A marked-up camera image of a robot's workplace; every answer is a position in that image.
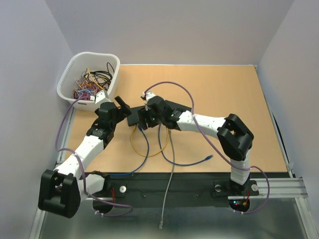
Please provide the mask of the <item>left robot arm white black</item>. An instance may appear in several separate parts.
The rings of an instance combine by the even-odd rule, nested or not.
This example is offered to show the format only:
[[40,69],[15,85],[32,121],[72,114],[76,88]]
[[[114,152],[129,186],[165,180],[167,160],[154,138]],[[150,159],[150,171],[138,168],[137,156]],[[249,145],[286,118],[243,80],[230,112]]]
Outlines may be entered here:
[[66,218],[73,217],[80,203],[97,193],[106,196],[111,184],[107,175],[86,175],[85,168],[100,154],[114,137],[116,125],[131,115],[130,106],[120,96],[114,102],[103,102],[95,110],[97,119],[88,129],[76,150],[54,170],[41,176],[38,208]]

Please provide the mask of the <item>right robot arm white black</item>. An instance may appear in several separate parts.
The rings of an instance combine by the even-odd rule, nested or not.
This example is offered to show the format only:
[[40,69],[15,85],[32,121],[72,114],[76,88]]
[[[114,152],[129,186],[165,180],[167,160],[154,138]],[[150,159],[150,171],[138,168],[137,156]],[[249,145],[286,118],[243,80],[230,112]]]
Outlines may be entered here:
[[139,124],[142,129],[155,127],[158,124],[168,129],[191,131],[219,140],[226,156],[226,162],[231,165],[229,188],[234,194],[247,190],[250,180],[249,157],[254,139],[253,133],[235,115],[209,117],[193,114],[185,106],[172,107],[168,101],[153,93],[142,96],[145,106],[138,110]]

